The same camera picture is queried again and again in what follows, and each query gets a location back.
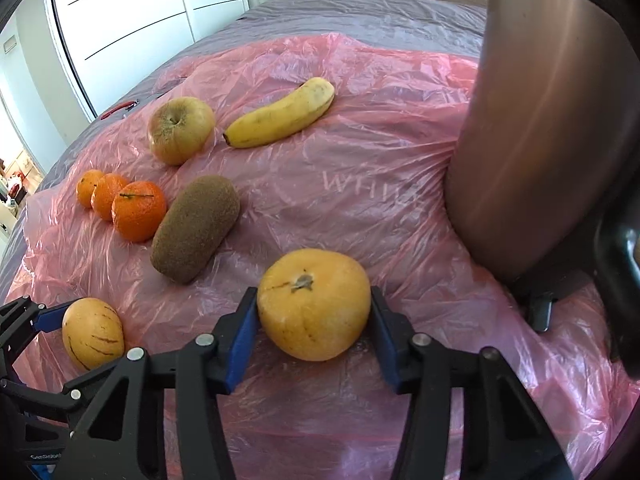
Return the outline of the striped yellow pepino melon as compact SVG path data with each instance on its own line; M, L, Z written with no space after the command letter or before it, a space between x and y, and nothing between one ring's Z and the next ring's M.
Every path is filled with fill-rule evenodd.
M125 353L122 321L114 308L98 298L78 299L66 309L62 339L72 362L87 372Z

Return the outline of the orange tangerine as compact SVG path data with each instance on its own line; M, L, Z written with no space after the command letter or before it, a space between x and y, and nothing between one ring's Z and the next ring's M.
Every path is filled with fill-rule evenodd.
M128 183L129 180L120 174L104 174L96 182L91 195L91 207L103 221L112 222L112 203Z

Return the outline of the small tangerine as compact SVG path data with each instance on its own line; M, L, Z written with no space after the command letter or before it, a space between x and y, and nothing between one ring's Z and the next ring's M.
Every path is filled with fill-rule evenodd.
M86 171L76 184L76 198L78 203L86 209L91 208L91 197L99 180L104 177L104 172L97 169Z

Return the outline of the tangerine with green stem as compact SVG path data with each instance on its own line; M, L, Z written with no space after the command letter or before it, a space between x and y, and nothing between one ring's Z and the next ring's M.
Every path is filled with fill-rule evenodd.
M112 203L116 232L131 243L150 240L167 211L163 191L151 181L134 181L124 186Z

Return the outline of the large brown kiwi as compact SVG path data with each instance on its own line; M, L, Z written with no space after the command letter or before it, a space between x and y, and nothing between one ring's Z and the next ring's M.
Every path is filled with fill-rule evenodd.
M216 174L198 177L176 197L152 243L151 264L179 284L188 284L206 267L241 211L232 182Z

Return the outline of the yellow-green apple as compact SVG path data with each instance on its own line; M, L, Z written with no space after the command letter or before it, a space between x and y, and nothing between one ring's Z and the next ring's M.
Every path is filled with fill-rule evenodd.
M180 166L204 146L215 124L215 113L204 101L194 96L171 99L151 116L150 150L161 162Z

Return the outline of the yellow-orange round fruit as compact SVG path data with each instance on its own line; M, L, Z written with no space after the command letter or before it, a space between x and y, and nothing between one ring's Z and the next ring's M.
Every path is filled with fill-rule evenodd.
M349 256L294 250L264 273L257 291L262 329L293 358L322 362L348 350L367 325L371 285Z

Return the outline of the yellow banana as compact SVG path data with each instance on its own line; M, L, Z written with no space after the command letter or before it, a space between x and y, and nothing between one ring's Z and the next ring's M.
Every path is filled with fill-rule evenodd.
M232 148L257 148L278 142L313 124L331 106L335 88L326 79L314 77L277 102L249 112L224 132Z

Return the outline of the pink plastic sheet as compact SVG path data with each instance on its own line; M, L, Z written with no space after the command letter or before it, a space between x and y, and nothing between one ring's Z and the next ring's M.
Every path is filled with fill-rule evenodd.
M417 330L450 348L498 348L574 476L585 479L624 426L639 387L608 358L594 288L560 302L551 330L538 335L450 226L442 180L476 74L469 56L374 48L340 34L191 54L160 73L149 105L96 128L62 182L27 201L1 295L45 304L100 298L117 310L130 344L157 354L209 330L287 252L341 252ZM313 76L329 79L336 98L309 130L254 150L214 136L177 168L149 150L146 126L175 96L207 102L228 125ZM78 204L76 183L93 168L154 182L168 200L193 179L220 174L238 190L241 215L206 269L179 285L152 267L149 245L126 242Z

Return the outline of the white sliding wardrobe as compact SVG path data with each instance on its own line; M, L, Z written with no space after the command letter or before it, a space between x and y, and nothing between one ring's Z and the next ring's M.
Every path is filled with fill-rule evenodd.
M96 118L250 0L46 0L54 44L84 114Z

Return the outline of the grey purple bed sheet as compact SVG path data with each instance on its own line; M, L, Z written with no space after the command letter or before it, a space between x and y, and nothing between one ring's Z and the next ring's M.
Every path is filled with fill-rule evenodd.
M227 312L265 270L299 248L357 260L396 308L455 297L475 280L442 198L477 74L486 13L435 0L268 0L175 55L130 90L127 116L93 122L30 196L4 253L1 298L40 304L96 297L128 321L182 322ZM215 132L179 167L146 137L154 110L196 96L226 128L320 76L336 91L308 130L236 150ZM168 198L216 174L241 211L188 284L151 264L82 208L81 175L96 168L151 181Z

